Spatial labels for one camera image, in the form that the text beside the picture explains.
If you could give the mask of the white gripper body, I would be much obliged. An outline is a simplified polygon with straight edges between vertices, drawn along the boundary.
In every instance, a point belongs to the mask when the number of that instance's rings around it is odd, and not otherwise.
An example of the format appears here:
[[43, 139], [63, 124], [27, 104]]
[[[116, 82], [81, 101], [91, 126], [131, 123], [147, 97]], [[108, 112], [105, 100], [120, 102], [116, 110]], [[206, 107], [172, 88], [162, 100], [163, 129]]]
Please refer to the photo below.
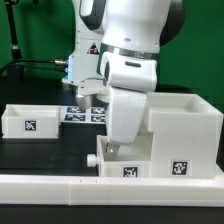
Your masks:
[[110, 88], [107, 108], [107, 137], [113, 145], [132, 144], [143, 120], [147, 94], [133, 90]]

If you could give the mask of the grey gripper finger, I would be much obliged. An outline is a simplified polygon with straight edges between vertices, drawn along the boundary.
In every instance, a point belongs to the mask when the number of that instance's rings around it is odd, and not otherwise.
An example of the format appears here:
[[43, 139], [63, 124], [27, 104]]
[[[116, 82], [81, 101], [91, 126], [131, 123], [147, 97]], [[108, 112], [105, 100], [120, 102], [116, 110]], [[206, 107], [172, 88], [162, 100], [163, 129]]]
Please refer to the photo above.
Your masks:
[[112, 143], [107, 143], [107, 146], [106, 146], [106, 152], [111, 154], [111, 155], [118, 155], [119, 154], [119, 149], [120, 149], [120, 146], [119, 145], [115, 145], [115, 144], [112, 144]]

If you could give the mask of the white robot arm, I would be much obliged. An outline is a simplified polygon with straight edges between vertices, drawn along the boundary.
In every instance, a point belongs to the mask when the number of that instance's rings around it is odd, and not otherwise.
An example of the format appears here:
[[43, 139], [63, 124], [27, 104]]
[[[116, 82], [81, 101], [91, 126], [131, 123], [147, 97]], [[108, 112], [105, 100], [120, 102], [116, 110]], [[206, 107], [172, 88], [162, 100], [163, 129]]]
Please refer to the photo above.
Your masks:
[[157, 85], [160, 47], [181, 29], [183, 0], [71, 0], [75, 49], [62, 82], [89, 108], [106, 103], [106, 150], [135, 141]]

